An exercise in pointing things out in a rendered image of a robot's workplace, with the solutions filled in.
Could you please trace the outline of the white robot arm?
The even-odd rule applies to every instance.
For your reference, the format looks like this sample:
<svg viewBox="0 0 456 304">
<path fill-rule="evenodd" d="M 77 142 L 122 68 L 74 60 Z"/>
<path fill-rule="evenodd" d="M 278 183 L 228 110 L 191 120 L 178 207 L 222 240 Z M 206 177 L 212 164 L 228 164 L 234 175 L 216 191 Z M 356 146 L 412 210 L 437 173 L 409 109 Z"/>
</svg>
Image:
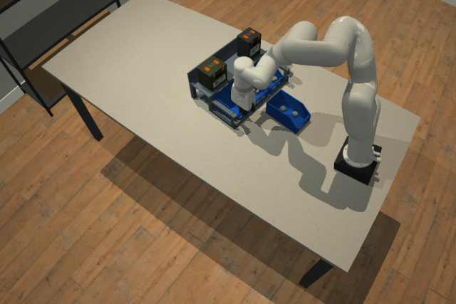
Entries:
<svg viewBox="0 0 456 304">
<path fill-rule="evenodd" d="M 288 34 L 288 35 L 287 35 Z M 368 29 L 350 16 L 337 18 L 322 41 L 309 21 L 296 23 L 259 60 L 242 56 L 234 62 L 234 88 L 239 93 L 269 87 L 280 65 L 337 67 L 347 60 L 348 84 L 342 98 L 343 122 L 348 133 L 343 158 L 352 167 L 381 162 L 373 141 L 380 114 L 375 52 Z M 306 41 L 305 41 L 306 40 Z M 246 82 L 245 82 L 246 81 Z M 365 140 L 365 141 L 364 141 Z"/>
</svg>

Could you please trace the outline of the blue bin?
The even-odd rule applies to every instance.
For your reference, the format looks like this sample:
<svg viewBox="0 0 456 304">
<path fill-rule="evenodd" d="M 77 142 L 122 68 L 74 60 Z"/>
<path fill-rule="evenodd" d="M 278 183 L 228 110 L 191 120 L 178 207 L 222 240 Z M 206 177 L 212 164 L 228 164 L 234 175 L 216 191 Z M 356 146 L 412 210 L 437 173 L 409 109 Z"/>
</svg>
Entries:
<svg viewBox="0 0 456 304">
<path fill-rule="evenodd" d="M 237 119 L 241 120 L 243 118 L 242 112 L 239 113 L 239 107 L 237 106 L 236 103 L 234 103 L 231 99 L 231 90 L 232 90 L 232 85 L 229 84 L 225 88 L 223 88 L 221 91 L 219 91 L 215 96 L 214 99 L 219 101 L 221 104 L 223 104 L 225 107 L 230 109 L 232 112 L 234 112 L 237 115 Z M 216 107 L 216 106 L 215 106 Z M 219 108 L 216 107 L 219 111 L 221 111 Z M 222 111 L 221 111 L 222 112 Z M 224 113 L 224 112 L 222 112 Z M 225 114 L 225 113 L 224 113 Z M 226 114 L 225 114 L 226 115 Z M 229 117 L 228 115 L 226 115 Z M 231 117 L 229 117 L 231 119 Z"/>
<path fill-rule="evenodd" d="M 269 92 L 269 90 L 265 89 L 265 90 L 259 90 L 259 94 L 255 94 L 256 95 L 256 104 L 254 105 L 254 107 L 256 107 L 268 95 L 268 92 Z"/>
<path fill-rule="evenodd" d="M 254 67 L 257 66 L 257 63 L 258 63 L 258 61 L 254 64 Z M 278 80 L 275 81 L 275 82 L 273 82 L 273 83 L 270 82 L 269 87 L 267 88 L 267 89 L 269 90 L 269 94 L 270 94 L 272 91 L 274 91 L 279 85 L 281 85 L 281 84 L 283 83 L 283 80 L 284 80 L 284 77 L 283 77 L 283 75 L 281 74 L 281 72 L 279 71 L 279 69 L 276 71 L 276 73 L 275 73 L 274 76 L 276 76 L 276 77 L 278 78 Z M 271 91 L 271 92 L 270 92 L 270 91 Z"/>
<path fill-rule="evenodd" d="M 281 106 L 285 106 L 286 110 L 282 112 L 280 110 Z M 292 115 L 293 111 L 298 112 L 297 117 Z M 295 134 L 298 133 L 311 117 L 311 114 L 302 102 L 282 89 L 266 102 L 266 114 L 270 115 Z"/>
</svg>

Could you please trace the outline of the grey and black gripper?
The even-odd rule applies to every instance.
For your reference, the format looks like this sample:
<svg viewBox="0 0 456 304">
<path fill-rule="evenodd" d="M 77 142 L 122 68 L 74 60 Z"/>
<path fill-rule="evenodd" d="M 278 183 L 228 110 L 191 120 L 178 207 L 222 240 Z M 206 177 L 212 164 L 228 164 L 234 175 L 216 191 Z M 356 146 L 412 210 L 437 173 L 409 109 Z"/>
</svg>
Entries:
<svg viewBox="0 0 456 304">
<path fill-rule="evenodd" d="M 242 112 L 244 117 L 248 111 L 254 112 L 254 105 L 256 104 L 256 96 L 254 88 L 248 93 L 239 93 L 234 88 L 234 83 L 232 85 L 231 99 L 239 107 L 239 113 Z"/>
</svg>

